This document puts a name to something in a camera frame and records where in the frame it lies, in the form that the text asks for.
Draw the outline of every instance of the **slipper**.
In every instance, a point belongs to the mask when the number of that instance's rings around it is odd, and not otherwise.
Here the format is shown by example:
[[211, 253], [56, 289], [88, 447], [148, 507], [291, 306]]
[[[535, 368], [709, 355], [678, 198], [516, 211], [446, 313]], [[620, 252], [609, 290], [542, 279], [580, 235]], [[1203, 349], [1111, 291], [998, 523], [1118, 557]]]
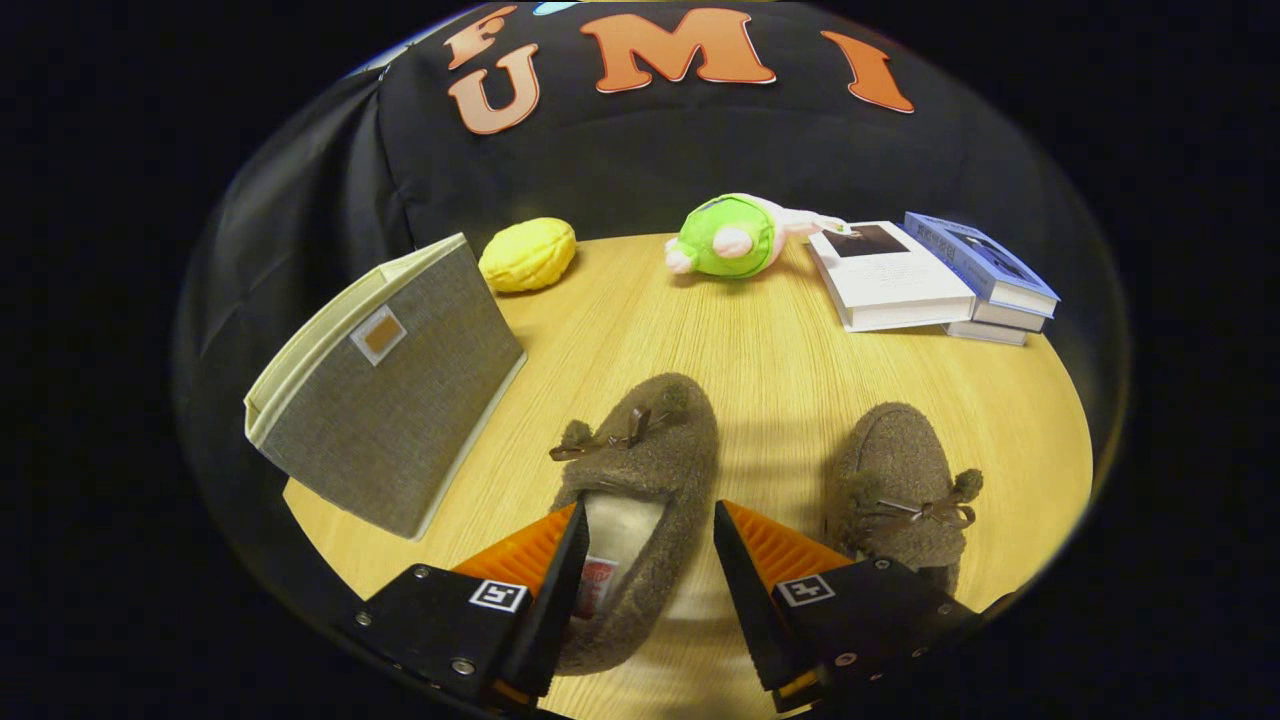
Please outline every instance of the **slipper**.
[[673, 373], [632, 388], [594, 433], [570, 423], [550, 451], [570, 461], [552, 510], [582, 500], [591, 539], [558, 674], [614, 667], [649, 637], [710, 514], [718, 454], [710, 402]]
[[823, 536], [852, 560], [891, 557], [955, 594], [963, 530], [982, 473], [955, 482], [933, 425], [915, 407], [886, 402], [863, 415], [827, 466]]

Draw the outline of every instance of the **book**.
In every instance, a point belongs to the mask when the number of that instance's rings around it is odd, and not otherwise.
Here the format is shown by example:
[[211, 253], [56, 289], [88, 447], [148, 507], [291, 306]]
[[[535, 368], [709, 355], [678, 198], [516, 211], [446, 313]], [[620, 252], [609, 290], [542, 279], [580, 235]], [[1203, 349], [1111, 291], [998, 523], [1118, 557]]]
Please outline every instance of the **book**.
[[1052, 318], [1060, 299], [1025, 263], [977, 228], [919, 213], [904, 227], [991, 305]]
[[244, 436], [335, 506], [417, 539], [525, 351], [458, 233], [321, 307], [244, 397]]
[[1027, 345], [1027, 331], [1006, 328], [1005, 325], [992, 325], [988, 323], [975, 323], [973, 320], [960, 320], [946, 323], [942, 329], [952, 337], [965, 337], [969, 340], [987, 340], [1004, 342], [1007, 345]]
[[995, 305], [986, 300], [979, 299], [973, 309], [973, 320], [979, 323], [989, 323], [993, 325], [1005, 325], [1007, 328], [1018, 328], [1027, 332], [1038, 333], [1044, 329], [1044, 315], [1038, 315], [1036, 313], [1028, 313], [1025, 310], [1015, 310], [1014, 307], [1005, 307], [1004, 305]]
[[809, 251], [855, 332], [968, 320], [974, 292], [940, 259], [890, 222], [852, 223], [809, 236]]

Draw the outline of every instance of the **wooden tabletop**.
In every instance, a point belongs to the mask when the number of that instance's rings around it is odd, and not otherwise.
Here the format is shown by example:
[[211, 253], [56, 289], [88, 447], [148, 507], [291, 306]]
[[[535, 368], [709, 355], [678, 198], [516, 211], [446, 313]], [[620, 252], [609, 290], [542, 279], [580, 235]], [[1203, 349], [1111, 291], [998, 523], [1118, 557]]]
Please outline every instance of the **wooden tabletop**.
[[[956, 598], [979, 611], [1052, 557], [1089, 497], [1084, 410], [1050, 342], [952, 338], [941, 328], [849, 334], [805, 246], [748, 281], [675, 277], [671, 237], [579, 243], [561, 281], [499, 296], [529, 361], [420, 542], [348, 515], [289, 480], [284, 497], [339, 577], [370, 597], [413, 562], [451, 568], [544, 516], [564, 424], [599, 423], [627, 389], [663, 372], [698, 380], [721, 429], [726, 498], [810, 537], [819, 466], [868, 409], [901, 401], [933, 423], [952, 473], [986, 475]], [[768, 717], [724, 584], [710, 524], [649, 641], [626, 664], [557, 678], [540, 703], [573, 717]]]

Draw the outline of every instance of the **black cloth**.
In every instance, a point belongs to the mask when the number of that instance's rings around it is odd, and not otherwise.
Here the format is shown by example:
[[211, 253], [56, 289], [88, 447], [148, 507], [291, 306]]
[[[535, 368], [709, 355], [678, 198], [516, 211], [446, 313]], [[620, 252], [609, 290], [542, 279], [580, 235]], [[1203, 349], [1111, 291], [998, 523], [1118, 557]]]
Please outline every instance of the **black cloth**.
[[[500, 6], [475, 9], [385, 73], [348, 77], [298, 111], [238, 174], [191, 260], [173, 340], [184, 452], [214, 518], [276, 597], [312, 621], [353, 600], [284, 506], [287, 478], [244, 439], [248, 387], [374, 265], [460, 231], [479, 251], [539, 215], [568, 220], [580, 238], [675, 231], [700, 202], [741, 191], [854, 222], [911, 210], [982, 228], [1062, 296], [1046, 334], [1079, 392], [1094, 457], [1107, 455], [1129, 341], [1106, 241], [1053, 163], [973, 92], [910, 50], [799, 4], [748, 9], [756, 53], [777, 73], [765, 86], [705, 82], [690, 69], [681, 82], [654, 73], [641, 90], [598, 92], [600, 50], [579, 28], [618, 12], [608, 4], [544, 17], [522, 5], [489, 49], [449, 72], [444, 38]], [[627, 12], [673, 29], [687, 9]], [[850, 95], [849, 64], [824, 29], [887, 53], [915, 113]], [[511, 86], [494, 63], [529, 42], [539, 46], [538, 108], [504, 132], [471, 133], [448, 87], [485, 68], [490, 105], [506, 105]]]

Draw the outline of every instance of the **yellow toy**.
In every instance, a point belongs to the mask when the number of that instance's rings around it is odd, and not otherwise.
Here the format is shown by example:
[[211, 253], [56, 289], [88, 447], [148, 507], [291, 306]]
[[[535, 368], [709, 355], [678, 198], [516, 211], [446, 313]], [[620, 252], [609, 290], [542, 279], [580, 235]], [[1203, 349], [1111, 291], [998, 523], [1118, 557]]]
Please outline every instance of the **yellow toy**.
[[493, 236], [480, 254], [480, 274], [498, 292], [538, 290], [558, 281], [568, 268], [577, 240], [557, 218], [535, 218]]

